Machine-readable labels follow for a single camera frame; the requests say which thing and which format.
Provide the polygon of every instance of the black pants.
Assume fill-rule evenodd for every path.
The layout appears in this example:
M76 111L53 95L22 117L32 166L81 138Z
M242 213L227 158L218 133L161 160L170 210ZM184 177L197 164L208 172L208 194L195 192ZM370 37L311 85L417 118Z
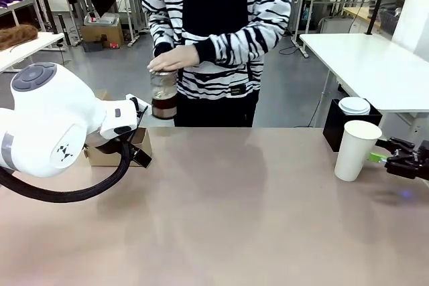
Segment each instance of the black pants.
M252 127L259 91L242 98L191 99L177 95L177 127Z

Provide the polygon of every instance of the person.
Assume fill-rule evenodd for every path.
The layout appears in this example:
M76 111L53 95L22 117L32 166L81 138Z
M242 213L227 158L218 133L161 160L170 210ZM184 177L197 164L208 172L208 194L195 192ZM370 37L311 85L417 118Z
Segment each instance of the person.
M143 0L151 71L178 70L177 127L251 127L263 55L287 27L291 0Z

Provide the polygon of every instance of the white pillar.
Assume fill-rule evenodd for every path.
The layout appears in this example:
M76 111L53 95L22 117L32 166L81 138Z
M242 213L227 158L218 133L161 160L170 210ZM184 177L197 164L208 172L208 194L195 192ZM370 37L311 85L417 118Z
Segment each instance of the white pillar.
M406 0L392 41L429 61L428 0Z

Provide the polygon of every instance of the stack of lids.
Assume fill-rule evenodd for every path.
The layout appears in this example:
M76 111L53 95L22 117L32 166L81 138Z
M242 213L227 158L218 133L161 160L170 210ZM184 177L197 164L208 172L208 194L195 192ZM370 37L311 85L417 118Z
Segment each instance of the stack of lids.
M346 115L368 115L371 105L360 97L346 97L339 102L340 109Z

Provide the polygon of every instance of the brown fur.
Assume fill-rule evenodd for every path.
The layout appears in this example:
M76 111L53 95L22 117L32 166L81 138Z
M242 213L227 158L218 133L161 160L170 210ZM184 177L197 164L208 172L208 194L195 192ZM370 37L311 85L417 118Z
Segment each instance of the brown fur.
M35 40L38 30L31 25L19 25L8 29L0 29L0 50Z

